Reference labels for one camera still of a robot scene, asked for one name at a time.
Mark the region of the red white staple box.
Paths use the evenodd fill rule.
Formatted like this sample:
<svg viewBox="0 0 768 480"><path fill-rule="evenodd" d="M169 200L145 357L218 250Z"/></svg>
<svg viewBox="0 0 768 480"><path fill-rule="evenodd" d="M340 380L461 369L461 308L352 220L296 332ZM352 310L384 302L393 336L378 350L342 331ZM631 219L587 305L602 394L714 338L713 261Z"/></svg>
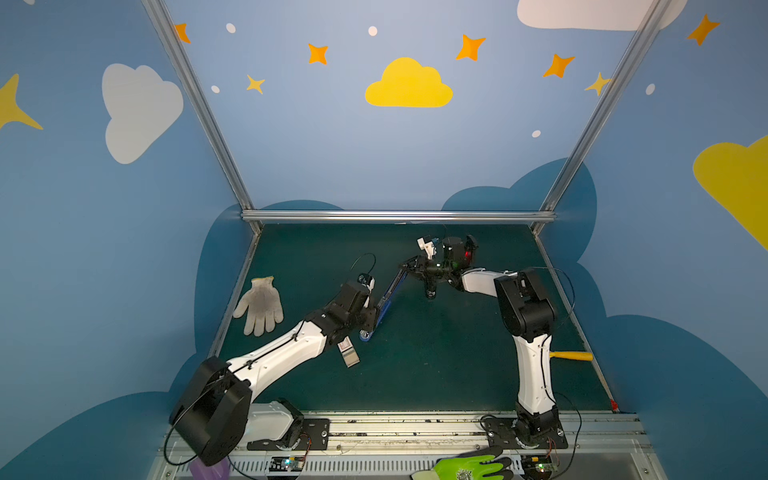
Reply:
<svg viewBox="0 0 768 480"><path fill-rule="evenodd" d="M360 363L359 355L349 337L345 337L338 343L338 349L347 368L352 368Z"/></svg>

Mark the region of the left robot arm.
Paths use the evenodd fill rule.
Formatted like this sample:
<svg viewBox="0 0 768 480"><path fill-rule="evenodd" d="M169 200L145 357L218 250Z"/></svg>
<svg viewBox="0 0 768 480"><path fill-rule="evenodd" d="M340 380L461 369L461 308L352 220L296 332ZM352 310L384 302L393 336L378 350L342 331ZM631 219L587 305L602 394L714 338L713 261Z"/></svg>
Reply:
<svg viewBox="0 0 768 480"><path fill-rule="evenodd" d="M371 299L375 279L361 274L342 286L324 307L307 314L269 344L224 361L204 360L169 417L193 458L214 466L241 441L290 449L301 442L304 415L286 400L256 404L271 384L300 364L336 349L347 367L359 363L349 335L371 329L379 310Z"/></svg>

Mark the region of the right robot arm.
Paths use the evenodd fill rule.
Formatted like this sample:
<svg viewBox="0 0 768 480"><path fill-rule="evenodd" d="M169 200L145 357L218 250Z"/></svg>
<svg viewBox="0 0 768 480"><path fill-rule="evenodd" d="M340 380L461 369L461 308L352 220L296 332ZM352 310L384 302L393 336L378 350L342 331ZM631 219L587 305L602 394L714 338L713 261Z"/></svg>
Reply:
<svg viewBox="0 0 768 480"><path fill-rule="evenodd" d="M478 248L471 235L442 240L420 237L421 253L402 268L424 282L425 295L436 296L444 281L458 291L497 299L502 322L515 342L519 391L517 419L513 426L517 442L535 448L561 428L552 389L550 353L555 309L534 268L503 272L472 265Z"/></svg>

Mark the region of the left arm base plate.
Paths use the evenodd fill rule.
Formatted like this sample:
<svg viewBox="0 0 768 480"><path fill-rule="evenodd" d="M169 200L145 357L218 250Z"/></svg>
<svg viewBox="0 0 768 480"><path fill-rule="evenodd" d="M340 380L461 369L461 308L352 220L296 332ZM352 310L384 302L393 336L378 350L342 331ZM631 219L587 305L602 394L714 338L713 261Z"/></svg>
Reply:
<svg viewBox="0 0 768 480"><path fill-rule="evenodd" d="M325 451L331 422L328 418L309 418L294 422L278 440L260 439L246 443L248 451Z"/></svg>

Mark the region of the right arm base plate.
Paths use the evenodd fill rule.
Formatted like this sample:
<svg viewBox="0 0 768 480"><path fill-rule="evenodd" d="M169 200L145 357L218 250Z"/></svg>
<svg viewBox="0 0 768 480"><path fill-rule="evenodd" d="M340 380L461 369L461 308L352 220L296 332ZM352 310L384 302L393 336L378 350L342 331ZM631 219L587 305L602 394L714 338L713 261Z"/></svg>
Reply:
<svg viewBox="0 0 768 480"><path fill-rule="evenodd" d="M484 415L479 420L490 446L504 449L566 449L569 444L560 425L537 431L513 417Z"/></svg>

